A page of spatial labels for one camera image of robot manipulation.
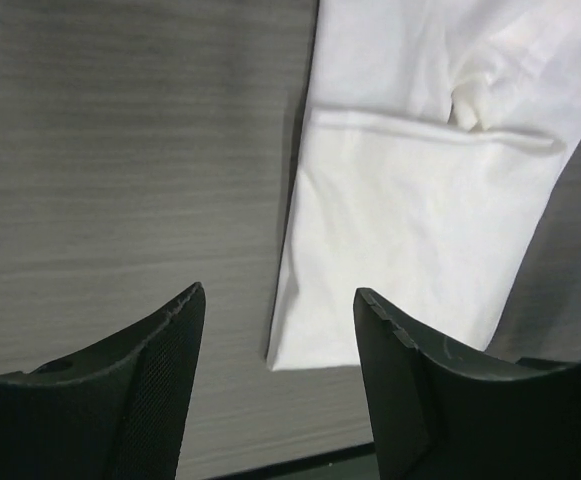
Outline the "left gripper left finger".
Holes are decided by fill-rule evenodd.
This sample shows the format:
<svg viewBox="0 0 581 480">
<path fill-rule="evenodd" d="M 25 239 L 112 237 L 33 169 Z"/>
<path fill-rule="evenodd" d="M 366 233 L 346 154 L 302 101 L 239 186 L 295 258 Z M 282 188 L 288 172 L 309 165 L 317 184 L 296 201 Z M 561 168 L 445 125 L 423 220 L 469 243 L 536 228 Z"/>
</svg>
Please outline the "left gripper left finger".
<svg viewBox="0 0 581 480">
<path fill-rule="evenodd" d="M 132 325 L 0 375 L 0 479 L 173 479 L 205 318 L 196 282 Z"/>
</svg>

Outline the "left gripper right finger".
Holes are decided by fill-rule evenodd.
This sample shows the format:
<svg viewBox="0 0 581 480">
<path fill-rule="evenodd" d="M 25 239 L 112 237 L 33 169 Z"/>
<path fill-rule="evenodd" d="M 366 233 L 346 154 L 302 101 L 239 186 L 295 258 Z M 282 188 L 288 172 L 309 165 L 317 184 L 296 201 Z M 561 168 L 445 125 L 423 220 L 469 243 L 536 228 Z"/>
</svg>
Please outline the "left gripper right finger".
<svg viewBox="0 0 581 480">
<path fill-rule="evenodd" d="M 383 479 L 581 479 L 581 361 L 477 351 L 357 290 L 354 324 Z"/>
</svg>

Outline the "white t shirt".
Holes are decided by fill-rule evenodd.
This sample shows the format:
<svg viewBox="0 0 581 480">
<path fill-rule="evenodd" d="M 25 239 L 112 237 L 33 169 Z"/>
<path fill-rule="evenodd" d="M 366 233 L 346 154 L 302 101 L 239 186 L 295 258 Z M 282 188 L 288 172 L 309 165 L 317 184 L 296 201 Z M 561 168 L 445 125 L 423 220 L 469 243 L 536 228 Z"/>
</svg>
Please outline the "white t shirt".
<svg viewBox="0 0 581 480">
<path fill-rule="evenodd" d="M 355 366 L 368 287 L 490 343 L 581 140 L 581 1 L 324 1 L 267 365 Z"/>
</svg>

